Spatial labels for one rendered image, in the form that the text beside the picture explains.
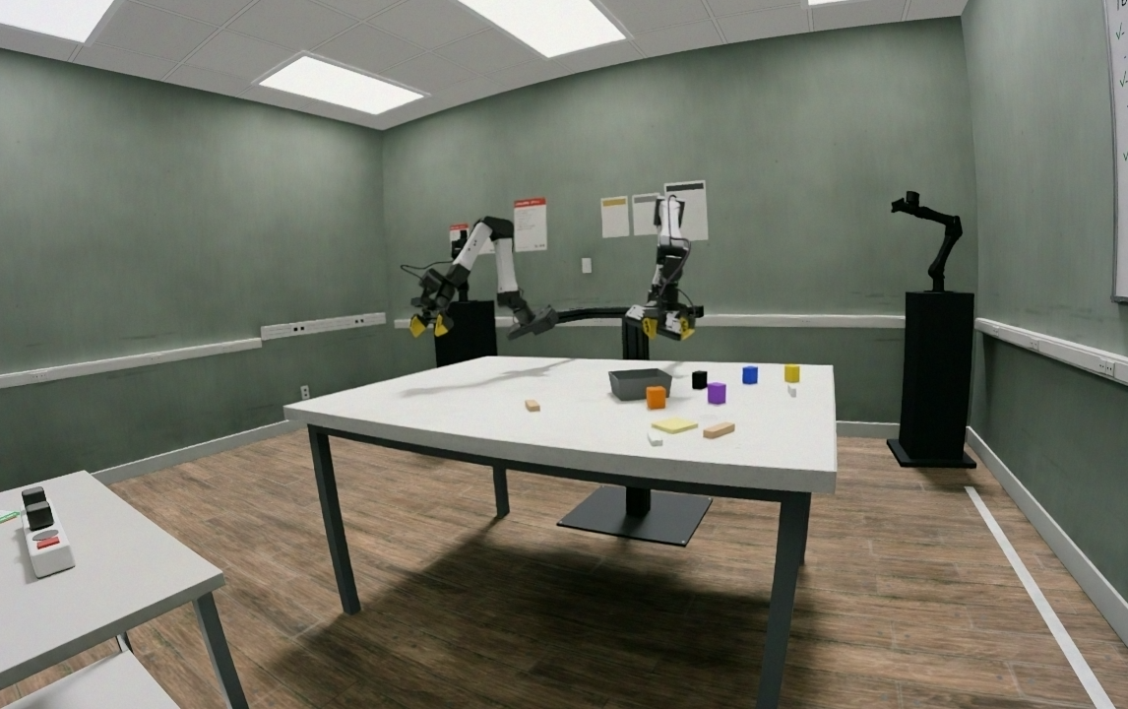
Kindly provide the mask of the yellow sticky note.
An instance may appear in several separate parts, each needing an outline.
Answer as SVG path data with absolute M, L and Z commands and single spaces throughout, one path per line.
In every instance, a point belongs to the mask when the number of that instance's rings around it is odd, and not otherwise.
M 679 419 L 679 418 L 672 418 L 672 419 L 667 419 L 667 420 L 651 422 L 651 427 L 653 429 L 661 429 L 661 431 L 671 432 L 671 434 L 675 434 L 675 432 L 682 432 L 682 431 L 686 431 L 686 429 L 696 429 L 696 427 L 698 427 L 698 424 L 695 423 L 695 422 L 693 422 L 693 420 L 684 420 L 684 419 Z

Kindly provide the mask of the tan flat rectangular piece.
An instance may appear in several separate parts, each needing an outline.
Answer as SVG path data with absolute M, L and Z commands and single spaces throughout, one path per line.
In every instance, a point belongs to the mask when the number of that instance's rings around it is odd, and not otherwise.
M 717 423 L 717 425 L 710 426 L 708 429 L 703 429 L 703 438 L 719 438 L 719 436 L 723 436 L 728 434 L 728 432 L 734 431 L 735 423 L 725 420 L 723 423 Z

